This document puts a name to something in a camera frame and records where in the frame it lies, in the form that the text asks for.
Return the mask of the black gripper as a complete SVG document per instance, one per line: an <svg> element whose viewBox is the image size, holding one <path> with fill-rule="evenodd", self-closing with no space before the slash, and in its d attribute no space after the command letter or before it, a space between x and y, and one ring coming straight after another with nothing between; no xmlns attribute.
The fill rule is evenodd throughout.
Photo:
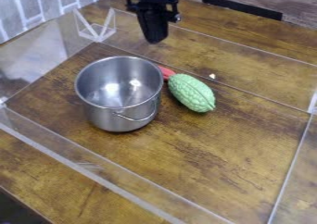
<svg viewBox="0 0 317 224"><path fill-rule="evenodd" d="M126 9L138 13L142 33L149 43L159 43L169 35L170 22L181 21L178 0L126 0Z"/></svg>

